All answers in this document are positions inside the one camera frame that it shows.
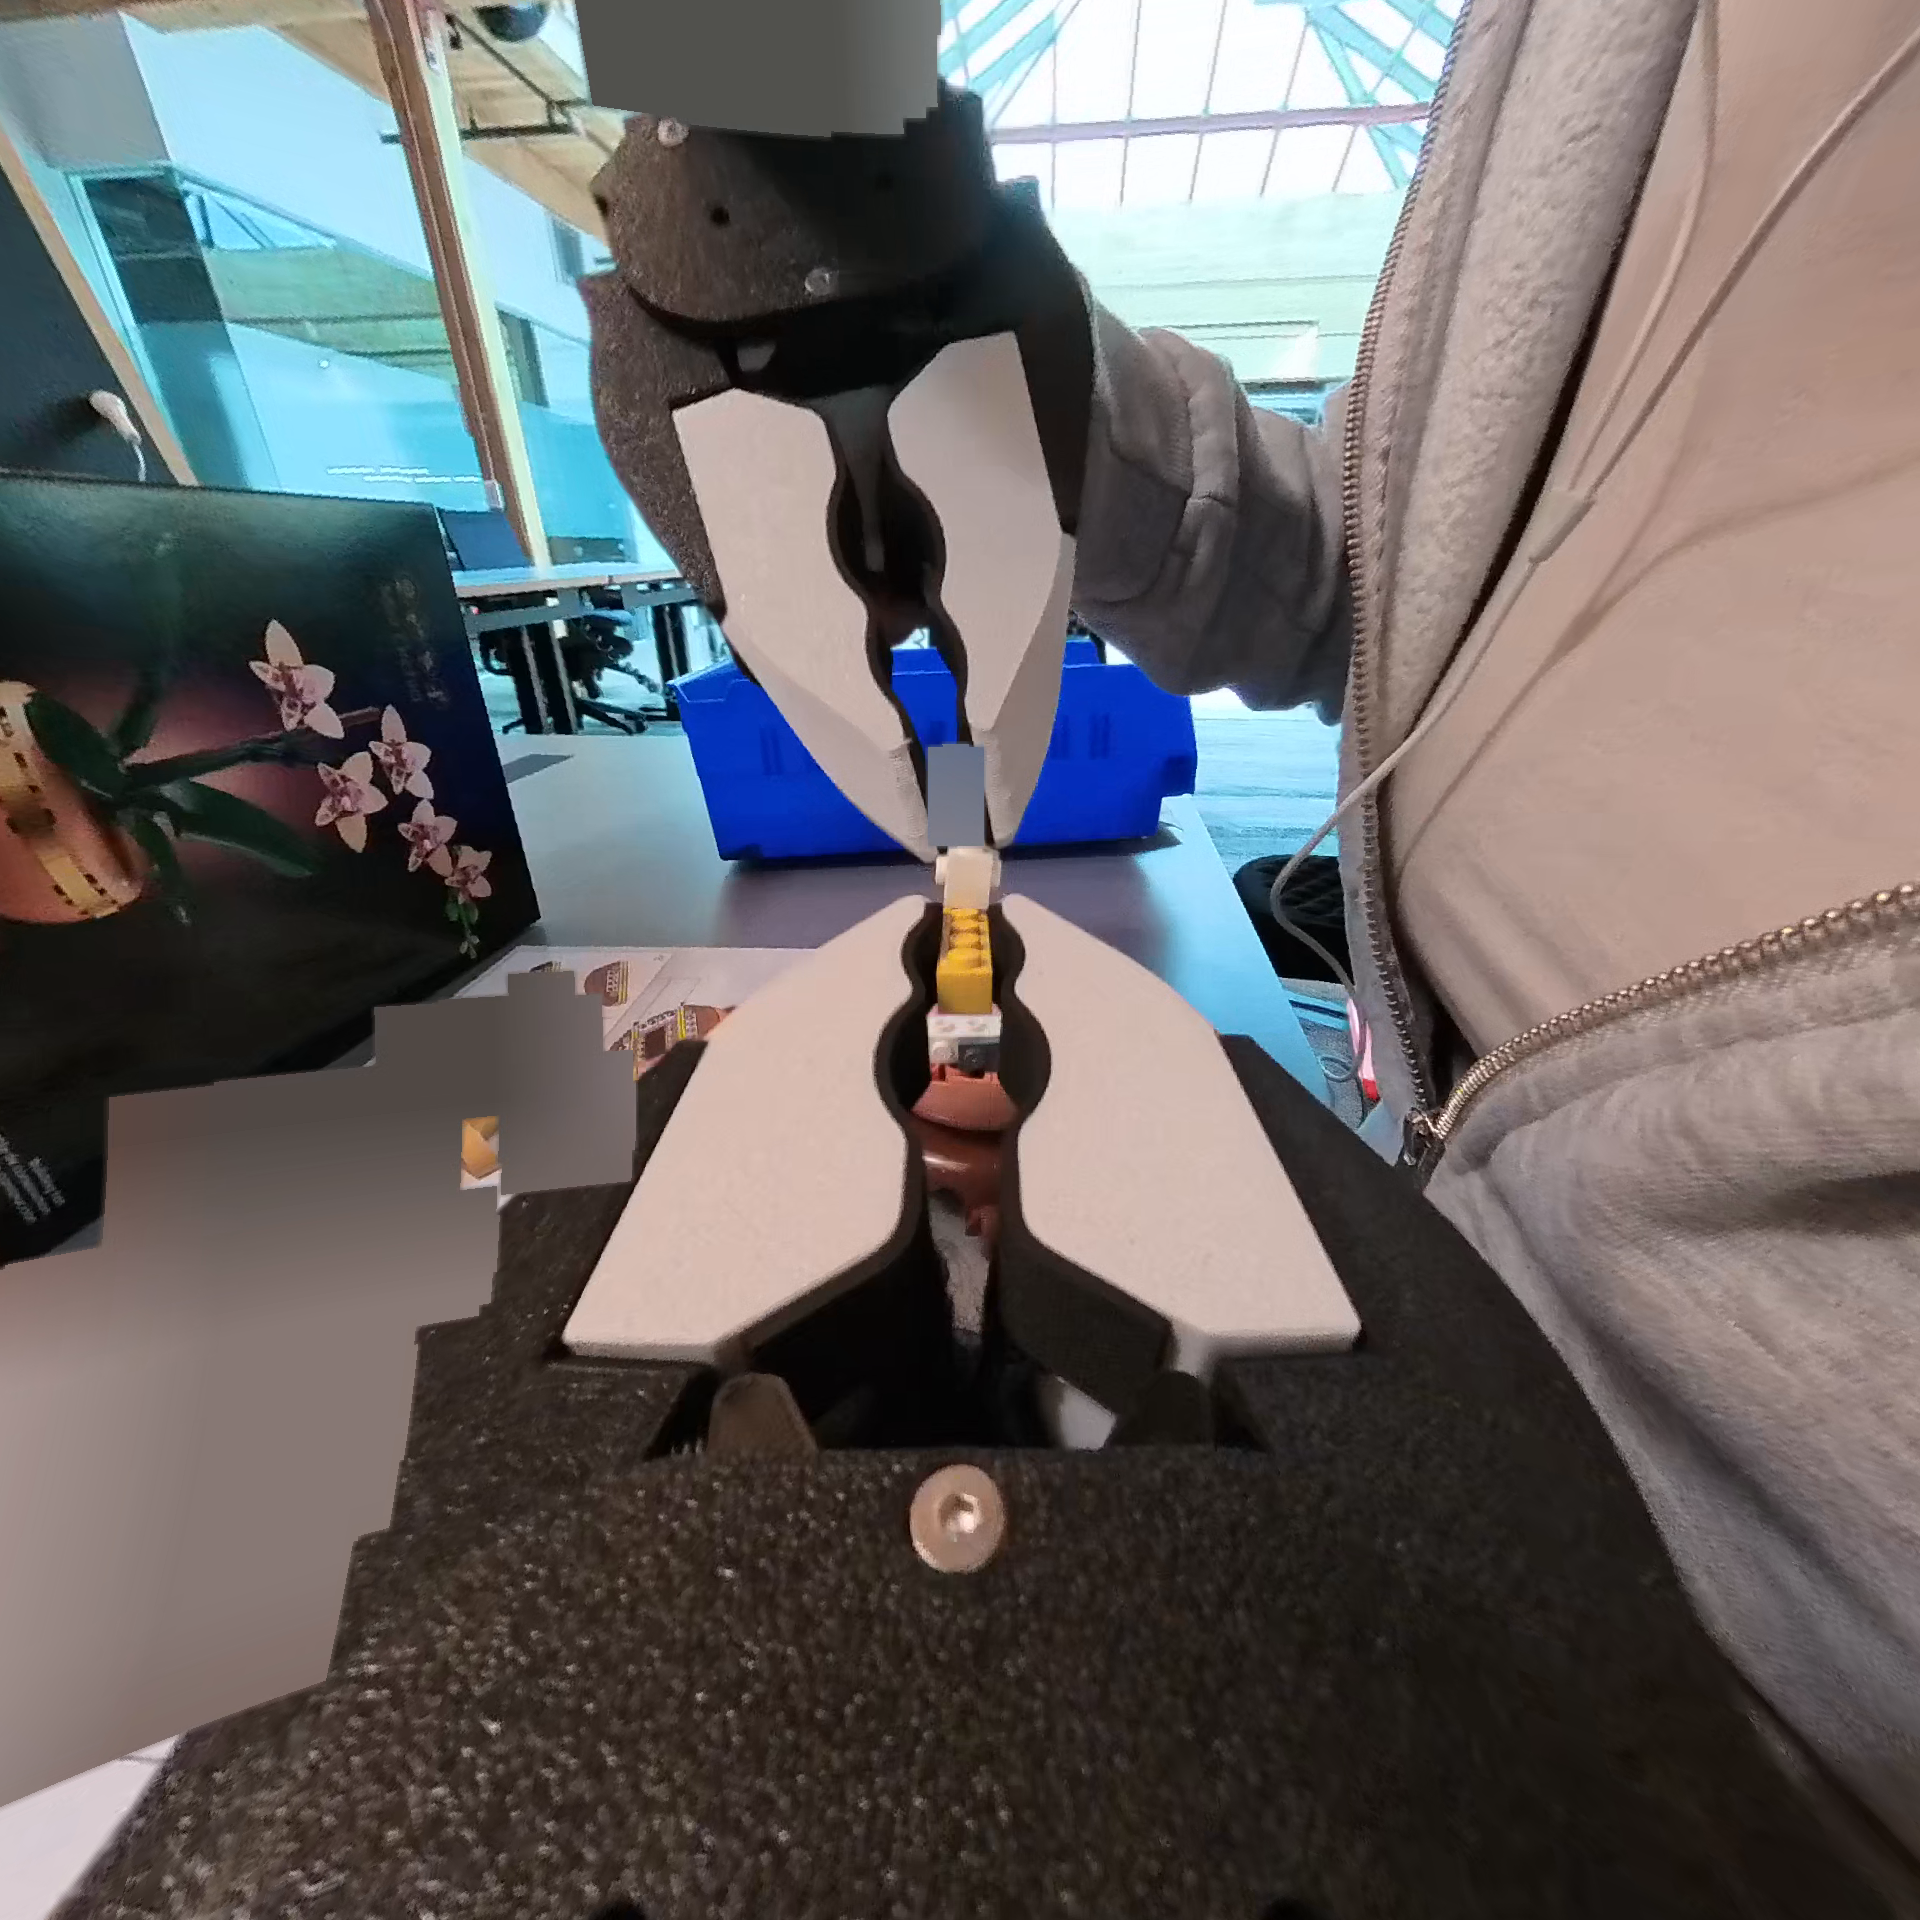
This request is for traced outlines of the brick set instruction booklet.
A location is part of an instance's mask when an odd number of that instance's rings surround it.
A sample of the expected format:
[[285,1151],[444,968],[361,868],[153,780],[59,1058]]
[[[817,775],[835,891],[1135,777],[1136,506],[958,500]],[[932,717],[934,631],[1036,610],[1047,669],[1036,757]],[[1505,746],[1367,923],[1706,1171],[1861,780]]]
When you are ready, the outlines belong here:
[[693,1157],[740,1153],[740,1194],[786,1173],[830,1177],[847,1139],[901,1168],[901,1122],[877,1085],[885,1027],[914,996],[903,933],[872,923],[867,946],[550,947],[521,946],[471,980],[469,996],[516,993],[495,1036],[507,1043],[507,1092],[491,1126],[462,1143],[493,1156],[501,1197],[568,1188],[630,1188],[646,1123],[624,1085],[642,1066],[673,1066],[649,1090],[670,1119],[683,1094]]

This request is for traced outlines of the blue plastic bin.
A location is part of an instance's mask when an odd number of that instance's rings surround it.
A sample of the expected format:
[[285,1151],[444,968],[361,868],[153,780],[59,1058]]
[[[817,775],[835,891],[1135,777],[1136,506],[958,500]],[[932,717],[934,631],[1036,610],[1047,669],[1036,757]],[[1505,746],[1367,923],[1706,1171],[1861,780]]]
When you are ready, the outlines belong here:
[[[725,659],[673,684],[725,859],[889,856],[898,843],[810,755],[770,696]],[[1018,849],[1149,840],[1165,799],[1194,791],[1190,701],[1068,633],[1055,730]]]

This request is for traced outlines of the brick flowerpot model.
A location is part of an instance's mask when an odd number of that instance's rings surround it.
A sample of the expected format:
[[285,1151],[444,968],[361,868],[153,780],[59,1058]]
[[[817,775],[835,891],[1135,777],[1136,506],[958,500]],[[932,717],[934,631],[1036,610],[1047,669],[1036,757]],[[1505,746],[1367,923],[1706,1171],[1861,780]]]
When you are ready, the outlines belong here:
[[1002,1009],[932,1009],[927,1027],[927,1087],[913,1107],[932,1189],[973,1222],[997,1212],[1000,1145],[1021,1113],[1000,1075]]

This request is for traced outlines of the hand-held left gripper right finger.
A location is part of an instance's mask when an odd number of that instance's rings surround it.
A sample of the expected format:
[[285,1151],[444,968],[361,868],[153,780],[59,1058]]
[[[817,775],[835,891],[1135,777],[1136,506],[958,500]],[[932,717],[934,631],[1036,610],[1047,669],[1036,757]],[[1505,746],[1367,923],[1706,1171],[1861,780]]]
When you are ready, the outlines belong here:
[[1002,1205],[1014,1340],[1058,1377],[1352,1349],[1358,1309],[1213,1022],[1030,896],[1002,921],[1047,1049]]

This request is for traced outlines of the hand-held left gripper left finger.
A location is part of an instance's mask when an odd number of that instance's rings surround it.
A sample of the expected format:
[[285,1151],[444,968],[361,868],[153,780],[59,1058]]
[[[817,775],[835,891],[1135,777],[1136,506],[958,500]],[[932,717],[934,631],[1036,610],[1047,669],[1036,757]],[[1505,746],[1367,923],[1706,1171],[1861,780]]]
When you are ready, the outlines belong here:
[[572,1356],[728,1370],[905,1255],[927,1220],[895,1085],[919,1029],[914,947],[889,902],[794,957],[701,1045],[564,1325]]

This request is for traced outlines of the person's right forearm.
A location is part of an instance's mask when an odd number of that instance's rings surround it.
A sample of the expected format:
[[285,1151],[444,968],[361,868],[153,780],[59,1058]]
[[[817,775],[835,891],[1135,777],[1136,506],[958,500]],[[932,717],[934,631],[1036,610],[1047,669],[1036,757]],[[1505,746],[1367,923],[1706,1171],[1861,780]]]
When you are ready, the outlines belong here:
[[1089,301],[1095,385],[1071,605],[1159,685],[1340,717],[1355,643],[1343,452],[1207,348]]

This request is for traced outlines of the dark partition panel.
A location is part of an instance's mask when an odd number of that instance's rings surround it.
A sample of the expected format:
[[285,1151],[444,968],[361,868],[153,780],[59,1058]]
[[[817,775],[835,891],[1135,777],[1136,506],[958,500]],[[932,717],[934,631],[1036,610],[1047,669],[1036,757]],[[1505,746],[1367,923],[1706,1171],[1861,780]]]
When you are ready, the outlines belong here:
[[113,323],[37,184],[4,152],[3,467],[130,482],[132,459],[94,416],[96,388],[127,396],[172,482],[197,482],[138,360]]

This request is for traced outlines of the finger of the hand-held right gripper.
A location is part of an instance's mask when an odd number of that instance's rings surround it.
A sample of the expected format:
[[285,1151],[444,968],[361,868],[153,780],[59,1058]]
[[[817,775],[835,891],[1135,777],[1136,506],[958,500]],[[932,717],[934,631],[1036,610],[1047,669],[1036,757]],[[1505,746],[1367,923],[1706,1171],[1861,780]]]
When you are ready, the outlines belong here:
[[987,823],[1018,837],[1053,742],[1076,542],[1063,529],[1018,338],[945,345],[895,402],[895,455],[941,536]]
[[914,742],[878,666],[875,605],[841,552],[847,476],[813,410],[728,390],[675,411],[733,652],[828,780],[932,856]]

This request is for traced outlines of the long office table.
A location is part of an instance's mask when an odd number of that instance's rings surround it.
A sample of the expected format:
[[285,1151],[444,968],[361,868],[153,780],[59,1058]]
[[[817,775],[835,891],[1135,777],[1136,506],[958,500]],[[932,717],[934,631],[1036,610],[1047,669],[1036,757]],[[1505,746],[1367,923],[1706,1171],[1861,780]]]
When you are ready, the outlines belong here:
[[454,568],[472,649],[510,685],[507,732],[637,737],[676,724],[709,608],[675,571],[618,562]]

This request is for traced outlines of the white tipped stick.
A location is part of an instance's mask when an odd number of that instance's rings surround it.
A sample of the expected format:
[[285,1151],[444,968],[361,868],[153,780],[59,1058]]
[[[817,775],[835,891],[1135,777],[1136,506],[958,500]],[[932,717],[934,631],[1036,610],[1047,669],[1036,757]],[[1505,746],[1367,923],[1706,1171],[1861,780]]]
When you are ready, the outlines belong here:
[[125,394],[96,388],[87,396],[87,405],[109,428],[117,443],[127,450],[137,483],[174,482],[174,467],[164,452],[155,447],[141,413]]

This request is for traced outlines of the black orchid print set box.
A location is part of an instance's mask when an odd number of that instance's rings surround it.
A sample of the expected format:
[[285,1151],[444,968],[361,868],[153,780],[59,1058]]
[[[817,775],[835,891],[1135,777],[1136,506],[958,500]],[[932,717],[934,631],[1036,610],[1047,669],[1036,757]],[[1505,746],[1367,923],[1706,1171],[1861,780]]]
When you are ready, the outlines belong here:
[[9,471],[3,1252],[109,1105],[324,1066],[540,906],[430,508]]

